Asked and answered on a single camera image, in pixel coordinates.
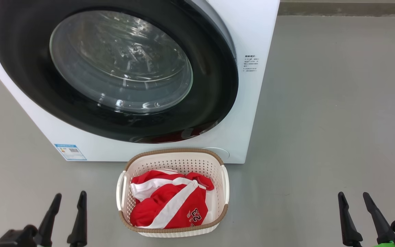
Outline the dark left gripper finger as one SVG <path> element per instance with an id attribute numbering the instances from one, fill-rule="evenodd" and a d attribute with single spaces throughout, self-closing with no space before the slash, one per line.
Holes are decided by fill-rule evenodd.
<path id="1" fill-rule="evenodd" d="M 61 198 L 61 193 L 57 193 L 55 195 L 38 228 L 38 233 L 35 236 L 35 243 L 38 247 L 52 247 L 53 245 L 51 238 L 53 234 L 55 217 L 59 213 Z"/>
<path id="2" fill-rule="evenodd" d="M 78 213 L 71 234 L 67 238 L 70 247 L 87 245 L 87 194 L 82 191 L 77 203 Z"/>

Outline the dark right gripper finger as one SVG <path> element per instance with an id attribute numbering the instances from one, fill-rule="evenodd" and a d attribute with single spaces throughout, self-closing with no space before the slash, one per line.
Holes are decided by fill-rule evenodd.
<path id="1" fill-rule="evenodd" d="M 348 202 L 343 192 L 338 193 L 338 203 L 343 245 L 348 247 L 360 247 L 360 242 L 363 241 L 363 238 L 356 230 L 349 213 Z"/>
<path id="2" fill-rule="evenodd" d="M 395 233 L 391 229 L 388 221 L 385 219 L 377 205 L 374 203 L 371 195 L 368 192 L 363 193 L 363 199 L 367 208 L 367 211 L 371 214 L 375 230 L 377 233 L 377 243 L 387 244 L 393 242 Z"/>

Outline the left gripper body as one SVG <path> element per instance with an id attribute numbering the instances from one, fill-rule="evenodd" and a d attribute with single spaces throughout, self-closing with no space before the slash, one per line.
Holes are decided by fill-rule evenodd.
<path id="1" fill-rule="evenodd" d="M 34 225 L 27 225 L 21 230 L 8 230 L 0 238 L 0 247 L 37 247 L 34 240 L 38 229 Z"/>

